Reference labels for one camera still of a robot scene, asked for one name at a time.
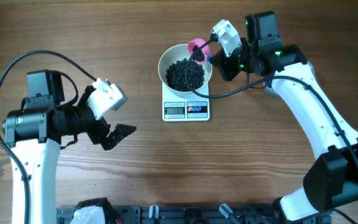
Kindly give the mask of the pink scoop blue handle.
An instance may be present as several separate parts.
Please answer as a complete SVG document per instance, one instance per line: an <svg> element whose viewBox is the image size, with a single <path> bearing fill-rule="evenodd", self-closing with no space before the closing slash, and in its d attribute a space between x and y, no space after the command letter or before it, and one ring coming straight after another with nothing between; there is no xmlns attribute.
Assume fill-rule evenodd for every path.
<svg viewBox="0 0 358 224"><path fill-rule="evenodd" d="M206 41L204 39L195 38L188 43L189 54L193 57L193 60L202 65L208 61L208 57L211 56L211 49L208 45L198 50Z"/></svg>

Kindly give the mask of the black beans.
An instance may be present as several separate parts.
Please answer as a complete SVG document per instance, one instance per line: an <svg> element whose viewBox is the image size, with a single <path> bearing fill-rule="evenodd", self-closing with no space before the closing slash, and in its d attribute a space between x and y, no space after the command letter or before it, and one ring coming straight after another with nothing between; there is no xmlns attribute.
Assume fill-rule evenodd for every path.
<svg viewBox="0 0 358 224"><path fill-rule="evenodd" d="M203 86L205 71L202 65L193 59L177 60L166 69L167 83L170 88L177 91L191 91L188 84L194 90Z"/></svg>

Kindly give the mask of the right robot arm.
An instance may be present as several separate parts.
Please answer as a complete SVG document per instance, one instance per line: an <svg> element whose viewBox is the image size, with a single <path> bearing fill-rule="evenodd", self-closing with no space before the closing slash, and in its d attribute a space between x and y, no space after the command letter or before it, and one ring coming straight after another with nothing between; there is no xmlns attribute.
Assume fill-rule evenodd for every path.
<svg viewBox="0 0 358 224"><path fill-rule="evenodd" d="M312 64L296 45L284 45L272 11L245 18L246 37L227 20L210 34L222 49L209 61L223 79L239 72L261 76L304 130L315 162L295 192L277 202L277 220L300 223L358 200L358 132L338 113L318 85Z"/></svg>

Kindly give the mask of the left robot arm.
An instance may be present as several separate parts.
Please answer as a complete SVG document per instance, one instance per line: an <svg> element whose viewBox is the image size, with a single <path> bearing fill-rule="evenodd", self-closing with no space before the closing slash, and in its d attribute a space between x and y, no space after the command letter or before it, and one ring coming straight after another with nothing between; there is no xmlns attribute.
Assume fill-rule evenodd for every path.
<svg viewBox="0 0 358 224"><path fill-rule="evenodd" d="M127 100L122 89L97 79L82 95L65 101L62 78L65 73L40 70L27 74L28 96L19 110L8 113L3 122L5 143L18 158L14 173L13 223L56 223L55 181L62 137L86 133L94 145L113 149L136 128L117 124L113 131L104 119L108 110L118 110Z"/></svg>

